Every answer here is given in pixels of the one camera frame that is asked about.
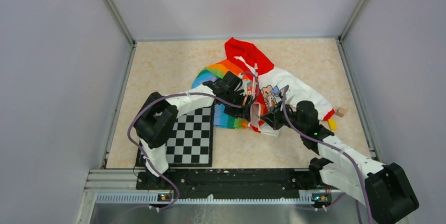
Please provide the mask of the rainbow and white kids jacket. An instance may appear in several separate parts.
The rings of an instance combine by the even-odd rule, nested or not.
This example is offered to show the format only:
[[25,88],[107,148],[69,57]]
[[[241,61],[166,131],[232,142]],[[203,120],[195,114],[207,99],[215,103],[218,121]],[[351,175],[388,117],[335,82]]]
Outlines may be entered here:
[[225,43],[226,59],[206,66],[197,75],[192,87],[208,80],[223,78],[227,72],[241,75],[247,89],[256,90],[258,96],[251,110],[261,116],[279,103],[281,91],[288,86],[286,103],[295,106],[298,102],[313,102],[318,119],[327,121],[334,114],[333,106],[315,89],[305,84],[288,71],[276,67],[254,44],[231,38]]

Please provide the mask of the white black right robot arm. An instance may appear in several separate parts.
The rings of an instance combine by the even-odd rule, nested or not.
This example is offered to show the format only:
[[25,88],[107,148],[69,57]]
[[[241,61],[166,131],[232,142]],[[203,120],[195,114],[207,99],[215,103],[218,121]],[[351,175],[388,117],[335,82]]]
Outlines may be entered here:
[[279,102],[261,120],[273,129],[287,126],[304,145],[320,156],[309,166],[309,183],[315,188],[335,187],[364,205],[369,221],[397,223],[420,207],[403,168],[383,164],[357,152],[324,127],[311,101],[296,109]]

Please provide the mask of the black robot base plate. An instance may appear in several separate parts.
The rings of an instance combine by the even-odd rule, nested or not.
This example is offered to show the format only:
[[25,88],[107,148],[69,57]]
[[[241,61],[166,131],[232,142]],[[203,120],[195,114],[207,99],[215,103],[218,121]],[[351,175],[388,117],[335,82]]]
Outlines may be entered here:
[[321,189],[307,169],[169,169],[167,180],[140,172],[138,190],[179,189],[181,199],[293,199],[305,190]]

